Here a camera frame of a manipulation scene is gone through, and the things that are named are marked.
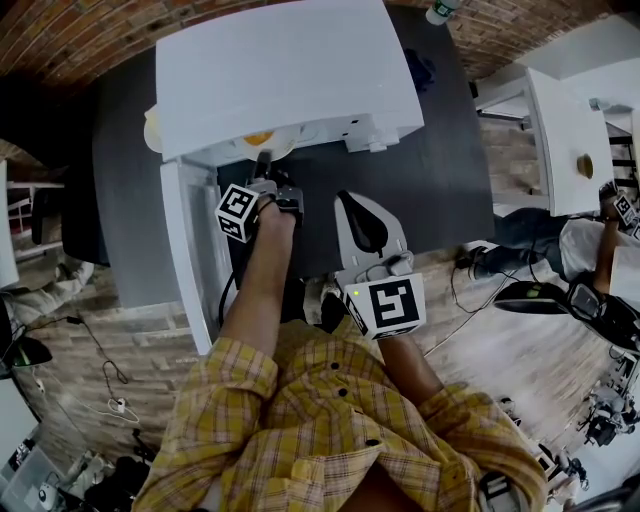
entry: person in white shirt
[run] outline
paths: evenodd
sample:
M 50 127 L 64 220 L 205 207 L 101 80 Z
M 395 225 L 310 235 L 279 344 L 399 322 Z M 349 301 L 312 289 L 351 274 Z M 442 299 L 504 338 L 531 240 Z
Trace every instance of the person in white shirt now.
M 618 231 L 619 219 L 612 203 L 603 204 L 603 221 L 551 217 L 547 210 L 522 208 L 494 216 L 498 247 L 473 249 L 458 268 L 482 279 L 511 272 L 547 259 L 560 277 L 571 283 L 592 273 L 593 287 L 615 295 L 640 311 L 640 241 Z

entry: white cube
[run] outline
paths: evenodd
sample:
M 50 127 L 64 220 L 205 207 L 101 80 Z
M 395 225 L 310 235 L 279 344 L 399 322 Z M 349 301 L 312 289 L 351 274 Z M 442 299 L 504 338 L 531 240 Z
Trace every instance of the white cube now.
M 427 321 L 421 274 L 350 284 L 342 300 L 369 340 L 407 334 Z
M 222 232 L 246 243 L 253 234 L 257 221 L 260 194 L 238 185 L 230 185 L 218 207 L 216 218 Z

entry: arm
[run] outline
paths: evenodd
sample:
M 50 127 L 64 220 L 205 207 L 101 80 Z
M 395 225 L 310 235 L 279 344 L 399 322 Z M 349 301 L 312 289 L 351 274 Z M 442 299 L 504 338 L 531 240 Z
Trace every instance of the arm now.
M 600 293 L 609 293 L 611 286 L 611 269 L 613 267 L 613 255 L 618 246 L 618 221 L 606 220 L 604 231 L 598 247 L 598 259 L 593 276 L 593 287 Z
M 176 400 L 160 453 L 134 502 L 135 512 L 192 510 L 254 434 L 273 395 L 284 281 L 295 218 L 276 205 L 261 226 L 220 338 L 191 370 Z
M 398 391 L 413 402 L 429 429 L 446 442 L 451 456 L 462 454 L 483 472 L 509 477 L 542 509 L 546 477 L 513 422 L 484 393 L 442 385 L 422 352 L 408 336 L 380 340 L 387 374 Z

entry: jeans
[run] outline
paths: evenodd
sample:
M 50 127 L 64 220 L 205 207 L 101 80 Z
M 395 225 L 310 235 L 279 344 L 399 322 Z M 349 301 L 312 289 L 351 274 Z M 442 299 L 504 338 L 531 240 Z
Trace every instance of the jeans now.
M 521 208 L 506 217 L 493 217 L 496 234 L 487 241 L 499 247 L 476 258 L 476 278 L 519 270 L 529 262 L 533 264 L 546 258 L 552 270 L 566 281 L 560 255 L 560 233 L 568 217 L 551 217 L 547 210 L 539 208 Z

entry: shirt sleeve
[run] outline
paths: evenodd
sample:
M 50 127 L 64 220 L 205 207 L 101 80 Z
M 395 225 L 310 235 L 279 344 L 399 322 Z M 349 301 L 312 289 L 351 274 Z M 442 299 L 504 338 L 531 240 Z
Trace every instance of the shirt sleeve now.
M 233 452 L 254 434 L 277 375 L 277 365 L 266 355 L 239 341 L 218 339 L 189 373 L 133 510 L 195 508 Z
M 483 472 L 507 476 L 525 493 L 531 510 L 542 510 L 547 479 L 523 434 L 485 393 L 448 386 L 419 407 L 430 430 Z

